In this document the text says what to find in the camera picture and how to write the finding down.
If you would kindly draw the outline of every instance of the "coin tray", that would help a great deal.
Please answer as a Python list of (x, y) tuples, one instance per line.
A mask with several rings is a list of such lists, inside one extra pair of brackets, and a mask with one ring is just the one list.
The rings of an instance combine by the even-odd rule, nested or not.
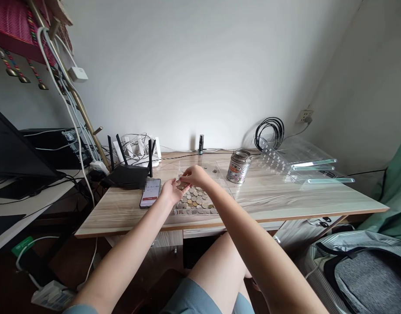
[[(190, 166), (193, 165), (199, 165), (201, 166), (205, 172), (215, 181), (217, 182), (229, 195), (232, 196), (232, 193), (227, 185), (227, 181), (224, 179), (224, 177), (221, 174), (221, 171), (219, 170), (219, 166), (217, 164), (216, 161), (199, 161), (199, 162), (188, 162), (188, 161), (180, 161), (179, 162), (179, 167), (177, 169), (177, 179), (180, 178), (183, 173), (185, 172), (185, 170), (187, 168), (189, 168)], [(204, 196), (204, 191), (203, 189), (200, 189), (198, 187), (198, 189), (196, 187), (192, 187), (191, 189), (194, 189), (194, 192), (196, 191), (196, 193), (199, 194), (199, 192), (201, 192)], [(189, 194), (186, 194), (186, 197), (190, 197), (190, 200), (192, 197), (196, 197), (198, 198), (199, 195), (194, 195), (193, 193), (189, 192)], [(214, 205), (211, 201), (211, 199), (209, 198), (209, 196), (205, 198), (202, 198), (202, 204), (198, 204), (198, 206), (201, 206), (203, 204), (207, 205), (207, 208), (195, 208), (192, 204), (188, 204), (191, 208), (178, 208), (181, 207), (181, 205), (179, 206), (179, 203), (181, 203), (182, 201), (178, 202), (175, 204), (174, 206), (174, 214), (175, 215), (218, 215), (218, 212), (216, 210), (215, 207), (213, 208), (209, 208), (210, 205)]]

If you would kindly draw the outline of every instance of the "pink woven basket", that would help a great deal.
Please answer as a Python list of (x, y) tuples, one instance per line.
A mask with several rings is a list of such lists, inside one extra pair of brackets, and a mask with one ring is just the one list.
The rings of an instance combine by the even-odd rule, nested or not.
[[(28, 11), (28, 6), (22, 0), (0, 0), (0, 47), (45, 64), (41, 50), (32, 40), (31, 30), (36, 34), (38, 27), (34, 19), (34, 25), (29, 25)], [(55, 59), (46, 42), (42, 42), (48, 61), (53, 66)]]

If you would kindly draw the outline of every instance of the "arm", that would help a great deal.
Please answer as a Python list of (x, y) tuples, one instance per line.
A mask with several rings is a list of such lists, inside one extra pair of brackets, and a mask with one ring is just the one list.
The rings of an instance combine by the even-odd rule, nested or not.
[(182, 191), (177, 189), (178, 183), (175, 180), (164, 183), (156, 202), (104, 257), (71, 305), (88, 304), (94, 307), (98, 314), (112, 312), (143, 262), (172, 206), (189, 189), (189, 185)]
[(271, 313), (328, 313), (283, 249), (202, 167), (180, 180), (208, 193)]

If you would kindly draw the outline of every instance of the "can label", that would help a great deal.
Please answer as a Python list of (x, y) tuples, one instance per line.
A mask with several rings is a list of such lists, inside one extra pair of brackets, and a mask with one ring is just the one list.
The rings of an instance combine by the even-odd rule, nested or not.
[(230, 167), (228, 168), (227, 179), (232, 183), (243, 183), (249, 167), (250, 164), (239, 164), (231, 160)]

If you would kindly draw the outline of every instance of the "computer monitor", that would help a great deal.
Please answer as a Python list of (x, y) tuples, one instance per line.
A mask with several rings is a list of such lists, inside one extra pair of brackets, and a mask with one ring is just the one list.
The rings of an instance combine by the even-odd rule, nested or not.
[(0, 112), (0, 176), (16, 177), (0, 189), (0, 198), (22, 199), (61, 178)]

